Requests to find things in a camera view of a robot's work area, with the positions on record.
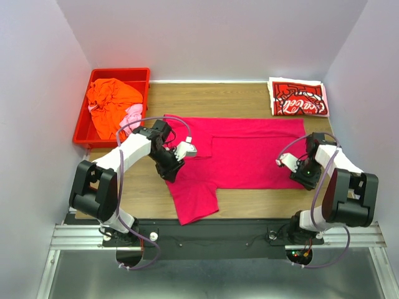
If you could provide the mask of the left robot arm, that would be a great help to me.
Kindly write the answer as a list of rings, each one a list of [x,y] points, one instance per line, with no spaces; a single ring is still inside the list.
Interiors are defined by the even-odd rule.
[[[117,147],[105,156],[93,162],[83,160],[77,166],[69,197],[70,207],[111,228],[111,233],[102,234],[117,237],[124,245],[147,240],[139,234],[137,219],[120,208],[125,171],[149,156],[160,177],[173,183],[185,163],[184,158],[196,154],[191,135],[175,147],[167,145],[173,130],[166,119],[165,116],[156,119],[151,128],[135,128],[125,141],[118,140]]]

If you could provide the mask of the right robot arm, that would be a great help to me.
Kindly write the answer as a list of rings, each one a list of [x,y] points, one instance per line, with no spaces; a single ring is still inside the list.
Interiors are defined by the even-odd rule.
[[[288,153],[286,146],[276,159],[290,170],[290,178],[314,190],[310,209],[291,217],[287,237],[294,243],[322,238],[334,227],[368,227],[373,222],[378,177],[354,165],[330,133],[313,132],[302,137],[305,157]]]

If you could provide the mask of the magenta t shirt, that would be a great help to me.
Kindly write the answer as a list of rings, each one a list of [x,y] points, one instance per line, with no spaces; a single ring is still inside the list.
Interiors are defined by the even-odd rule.
[[[178,220],[187,225],[218,212],[217,189],[302,189],[290,171],[276,164],[291,142],[305,151],[304,121],[295,119],[182,118],[168,120],[176,134],[171,146],[192,134],[195,157],[185,158],[174,183],[167,183]]]

